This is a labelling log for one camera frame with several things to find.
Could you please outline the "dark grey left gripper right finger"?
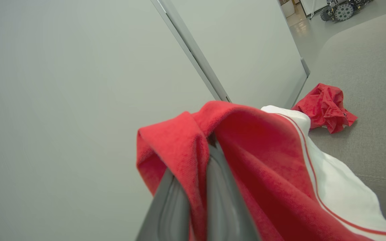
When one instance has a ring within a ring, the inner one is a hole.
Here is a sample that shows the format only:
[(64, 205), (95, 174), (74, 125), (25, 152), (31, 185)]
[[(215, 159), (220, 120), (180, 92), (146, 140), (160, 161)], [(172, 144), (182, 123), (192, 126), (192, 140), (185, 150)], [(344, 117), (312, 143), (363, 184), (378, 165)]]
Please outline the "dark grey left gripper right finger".
[(259, 241), (260, 235), (218, 141), (206, 171), (208, 241)]

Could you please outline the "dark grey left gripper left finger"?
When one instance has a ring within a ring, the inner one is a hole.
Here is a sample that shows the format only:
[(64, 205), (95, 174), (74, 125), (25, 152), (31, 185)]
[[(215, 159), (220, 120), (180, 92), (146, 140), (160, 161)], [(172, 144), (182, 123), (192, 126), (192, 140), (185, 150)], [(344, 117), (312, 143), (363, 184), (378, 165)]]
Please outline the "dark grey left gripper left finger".
[(137, 241), (188, 241), (190, 203), (167, 168), (136, 238)]

